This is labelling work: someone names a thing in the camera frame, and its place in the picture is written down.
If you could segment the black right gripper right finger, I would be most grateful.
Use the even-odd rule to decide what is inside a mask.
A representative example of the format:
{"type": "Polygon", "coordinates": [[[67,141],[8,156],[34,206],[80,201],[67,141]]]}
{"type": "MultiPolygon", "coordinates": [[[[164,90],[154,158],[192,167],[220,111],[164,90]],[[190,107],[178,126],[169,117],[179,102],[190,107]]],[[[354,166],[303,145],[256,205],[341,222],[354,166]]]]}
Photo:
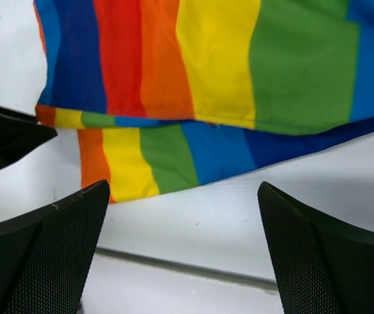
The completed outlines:
{"type": "Polygon", "coordinates": [[[374,313],[374,232],[268,182],[258,204],[285,313],[374,313]]]}

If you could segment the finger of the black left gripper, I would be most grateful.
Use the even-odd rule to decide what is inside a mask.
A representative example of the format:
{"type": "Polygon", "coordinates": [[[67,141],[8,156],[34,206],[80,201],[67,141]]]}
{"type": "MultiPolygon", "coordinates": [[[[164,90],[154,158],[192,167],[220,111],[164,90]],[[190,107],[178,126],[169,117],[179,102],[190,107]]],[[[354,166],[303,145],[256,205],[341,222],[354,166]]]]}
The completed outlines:
{"type": "Polygon", "coordinates": [[[35,116],[0,107],[0,169],[56,136],[54,128],[39,124],[35,116]]]}

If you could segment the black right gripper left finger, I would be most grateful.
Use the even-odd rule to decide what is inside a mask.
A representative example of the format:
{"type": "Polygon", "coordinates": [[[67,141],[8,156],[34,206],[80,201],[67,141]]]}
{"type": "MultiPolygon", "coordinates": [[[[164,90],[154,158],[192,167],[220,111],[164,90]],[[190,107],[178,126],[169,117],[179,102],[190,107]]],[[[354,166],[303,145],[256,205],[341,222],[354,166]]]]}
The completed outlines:
{"type": "Polygon", "coordinates": [[[106,180],[0,222],[0,313],[76,313],[110,197],[106,180]]]}

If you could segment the rainbow striped shorts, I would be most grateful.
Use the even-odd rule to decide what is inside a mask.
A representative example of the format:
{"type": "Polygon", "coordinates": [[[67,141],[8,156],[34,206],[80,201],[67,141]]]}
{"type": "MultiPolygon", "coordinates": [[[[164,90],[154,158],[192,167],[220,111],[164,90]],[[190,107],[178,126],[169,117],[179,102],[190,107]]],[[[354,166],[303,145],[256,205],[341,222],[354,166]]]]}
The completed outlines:
{"type": "Polygon", "coordinates": [[[374,132],[374,1],[35,1],[36,106],[110,201],[186,190],[374,132]]]}

